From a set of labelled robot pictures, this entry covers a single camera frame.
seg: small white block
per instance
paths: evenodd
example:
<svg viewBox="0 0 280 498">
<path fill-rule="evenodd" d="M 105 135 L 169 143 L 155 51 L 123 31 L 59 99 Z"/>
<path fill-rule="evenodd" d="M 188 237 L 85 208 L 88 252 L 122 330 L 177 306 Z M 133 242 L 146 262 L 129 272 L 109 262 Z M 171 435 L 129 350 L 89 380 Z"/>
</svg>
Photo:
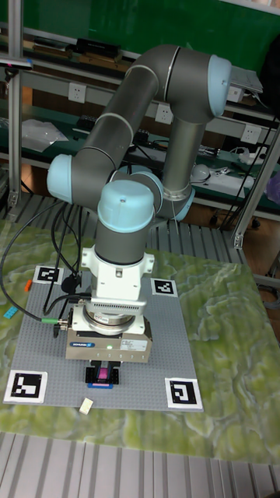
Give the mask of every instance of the small white block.
<svg viewBox="0 0 280 498">
<path fill-rule="evenodd" d="M 89 413 L 89 410 L 93 406 L 93 401 L 91 399 L 85 398 L 82 402 L 80 412 L 83 413 L 84 415 L 87 415 Z"/>
</svg>

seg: green wall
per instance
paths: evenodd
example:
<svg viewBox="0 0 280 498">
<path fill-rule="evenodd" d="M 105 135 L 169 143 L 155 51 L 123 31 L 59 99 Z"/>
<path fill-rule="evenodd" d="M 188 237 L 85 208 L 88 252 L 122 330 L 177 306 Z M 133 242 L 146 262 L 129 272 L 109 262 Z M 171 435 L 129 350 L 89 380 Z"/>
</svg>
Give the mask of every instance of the green wall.
<svg viewBox="0 0 280 498">
<path fill-rule="evenodd" d="M 0 20 L 7 20 L 0 0 Z M 219 0 L 24 0 L 24 26 L 142 53 L 171 43 L 259 70 L 280 16 Z"/>
</svg>

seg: white power socket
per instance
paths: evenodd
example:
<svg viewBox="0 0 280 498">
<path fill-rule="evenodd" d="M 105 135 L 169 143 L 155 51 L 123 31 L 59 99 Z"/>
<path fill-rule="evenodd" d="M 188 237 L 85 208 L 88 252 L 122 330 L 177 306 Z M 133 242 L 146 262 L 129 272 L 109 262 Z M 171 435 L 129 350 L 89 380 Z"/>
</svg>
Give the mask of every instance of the white power socket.
<svg viewBox="0 0 280 498">
<path fill-rule="evenodd" d="M 68 99 L 74 102 L 86 102 L 86 85 L 79 83 L 69 83 Z"/>
<path fill-rule="evenodd" d="M 257 143 L 260 138 L 261 128 L 259 126 L 253 126 L 252 124 L 246 124 L 241 137 L 241 142 L 247 143 Z"/>
<path fill-rule="evenodd" d="M 159 123 L 164 123 L 165 125 L 171 125 L 173 121 L 173 113 L 169 105 L 166 105 L 164 103 L 159 103 L 156 112 L 155 121 L 158 121 Z"/>
</svg>

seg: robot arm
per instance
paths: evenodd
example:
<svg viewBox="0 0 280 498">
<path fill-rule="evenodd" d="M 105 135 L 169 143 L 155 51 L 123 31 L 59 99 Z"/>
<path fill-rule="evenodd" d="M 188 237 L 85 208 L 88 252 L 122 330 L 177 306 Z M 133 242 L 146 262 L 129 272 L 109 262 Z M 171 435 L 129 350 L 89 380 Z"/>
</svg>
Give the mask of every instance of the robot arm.
<svg viewBox="0 0 280 498">
<path fill-rule="evenodd" d="M 141 277 L 154 263 L 145 253 L 149 224 L 155 212 L 184 216 L 205 124 L 224 110 L 230 73 L 231 64 L 215 55 L 173 45 L 146 52 L 130 67 L 76 156 L 61 155 L 51 164 L 50 193 L 97 210 L 99 218 L 96 244 L 82 252 L 82 266 L 96 277 L 92 297 L 72 311 L 66 357 L 148 361 L 152 336 L 140 292 Z M 169 102 L 174 114 L 163 183 L 150 172 L 129 176 L 117 170 L 154 97 Z M 77 338 L 86 344 L 91 336 L 94 352 L 73 352 Z M 125 339 L 141 339 L 145 352 L 124 351 Z"/>
<path fill-rule="evenodd" d="M 156 98 L 168 102 L 174 114 L 163 171 L 164 203 L 161 208 L 158 202 L 156 210 L 173 217 L 190 196 L 189 178 L 205 125 L 224 110 L 230 74 L 231 64 L 215 55 L 174 45 L 147 51 L 129 68 L 76 156 L 54 159 L 47 179 L 50 193 L 96 211 L 108 182 L 131 179 L 117 168 Z M 161 195 L 152 175 L 134 180 L 148 185 L 156 198 Z"/>
</svg>

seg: gray lego baseplate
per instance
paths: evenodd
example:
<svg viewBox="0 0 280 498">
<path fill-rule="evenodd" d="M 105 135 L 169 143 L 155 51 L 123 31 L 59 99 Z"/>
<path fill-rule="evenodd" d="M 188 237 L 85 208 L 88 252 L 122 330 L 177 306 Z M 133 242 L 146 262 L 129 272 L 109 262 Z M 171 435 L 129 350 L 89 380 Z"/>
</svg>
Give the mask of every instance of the gray lego baseplate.
<svg viewBox="0 0 280 498">
<path fill-rule="evenodd" d="M 90 279 L 90 272 L 82 273 L 82 291 L 87 289 Z M 48 289 L 49 285 L 34 282 L 26 309 L 41 316 Z M 142 279 L 142 291 L 148 299 L 145 316 L 151 324 L 153 339 L 149 362 L 122 363 L 120 383 L 113 389 L 88 388 L 85 372 L 89 362 L 65 359 L 67 332 L 61 331 L 54 338 L 52 325 L 40 323 L 26 315 L 12 360 L 12 370 L 47 372 L 44 405 L 79 407 L 84 398 L 90 398 L 94 401 L 93 408 L 188 411 L 189 390 L 186 390 L 187 382 L 184 382 L 193 380 L 195 386 L 192 391 L 199 398 L 200 395 L 179 298 L 176 295 L 153 294 L 151 279 Z M 61 294 L 60 286 L 54 286 L 51 299 Z M 60 309 L 61 302 L 51 316 L 58 317 Z M 178 384 L 172 387 L 173 392 L 169 394 L 166 379 L 173 379 L 173 384 Z M 193 410 L 202 411 L 201 400 L 193 406 Z"/>
</svg>

